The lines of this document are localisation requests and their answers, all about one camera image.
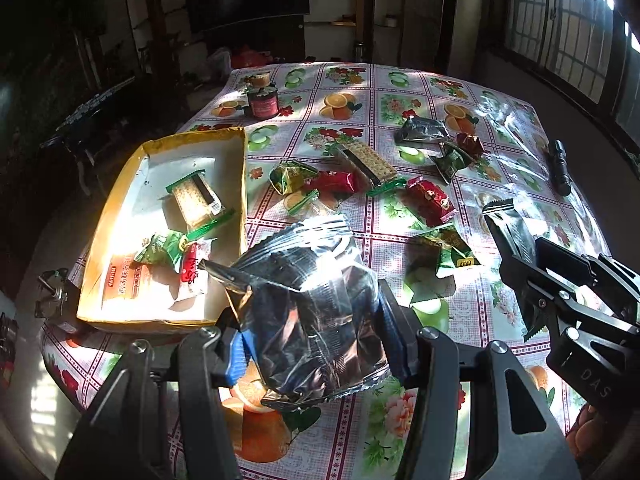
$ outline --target food packet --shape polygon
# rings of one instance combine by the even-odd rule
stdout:
[[[155,234],[144,240],[143,248],[134,260],[140,264],[169,266],[180,272],[180,261],[187,243],[187,236],[178,231]]]
[[[433,263],[437,278],[452,276],[459,267],[480,265],[452,223],[421,233],[412,242],[424,248],[424,259]]]
[[[280,194],[286,195],[299,190],[305,185],[305,180],[316,176],[318,170],[297,160],[283,160],[269,174],[269,181]]]
[[[358,183],[353,173],[345,171],[318,171],[315,177],[305,182],[306,189],[317,189],[318,191],[329,191],[331,193],[358,192]]]
[[[302,220],[311,216],[334,215],[335,211],[320,200],[320,192],[313,189],[308,193],[296,191],[283,200],[287,213],[293,218]]]
[[[178,272],[173,264],[137,262],[133,254],[111,257],[102,295],[103,308],[142,308],[153,312],[171,308],[177,301],[188,300],[208,290],[208,275],[193,269],[196,262],[210,257],[212,240],[199,240],[186,247],[178,260]]]
[[[484,146],[478,136],[475,135],[472,136],[465,133],[457,134],[456,144],[462,151],[476,160],[484,153]]]
[[[412,204],[429,227],[442,225],[457,213],[447,194],[433,182],[422,176],[406,183]]]
[[[444,182],[449,185],[453,177],[459,170],[464,170],[474,160],[468,154],[461,150],[457,145],[450,142],[444,142],[442,145],[443,156],[431,156],[430,158],[438,168],[440,176]]]
[[[375,329],[378,281],[343,215],[282,229],[231,267],[200,266],[227,290],[268,387],[263,405],[304,408],[388,377]]]
[[[359,189],[367,190],[367,196],[376,196],[406,183],[391,164],[359,140],[347,144],[337,142],[330,148],[330,152],[358,173]]]
[[[409,117],[394,134],[394,140],[399,146],[431,144],[448,138],[449,134],[442,121],[418,116]]]
[[[204,170],[196,170],[166,187],[166,192],[175,197],[187,223],[188,241],[203,237],[215,225],[231,218],[234,212],[225,209],[203,175]]]

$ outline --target red candy wrapper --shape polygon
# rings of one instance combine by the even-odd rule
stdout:
[[[446,224],[457,213],[446,193],[424,177],[412,178],[406,189],[429,227]]]
[[[484,153],[484,146],[478,136],[457,134],[456,144],[461,150],[476,159],[480,158]]]
[[[353,194],[358,192],[353,173],[345,173],[343,171],[319,171],[318,175],[305,182],[305,187],[331,193]]]

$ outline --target shelf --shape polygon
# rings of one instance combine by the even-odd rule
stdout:
[[[355,27],[355,22],[342,22],[336,20],[334,22],[304,22],[305,25],[333,25],[334,27]]]

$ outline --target floor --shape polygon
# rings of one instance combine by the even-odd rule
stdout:
[[[126,152],[118,153],[100,169],[100,179],[107,189],[127,157]],[[42,320],[33,317],[38,297],[36,277],[44,270],[71,268],[91,240],[105,200],[97,186],[91,188],[92,196],[87,197],[78,187],[40,235],[15,300],[20,329],[12,383],[8,390],[0,390],[0,413],[6,428],[33,465],[50,479],[75,430],[79,413],[44,367],[38,346]]]

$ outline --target cracker package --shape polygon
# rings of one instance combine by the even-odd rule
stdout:
[[[406,183],[391,164],[359,140],[346,144],[338,142],[330,151],[358,173],[360,189],[367,190],[367,196],[376,196]]]

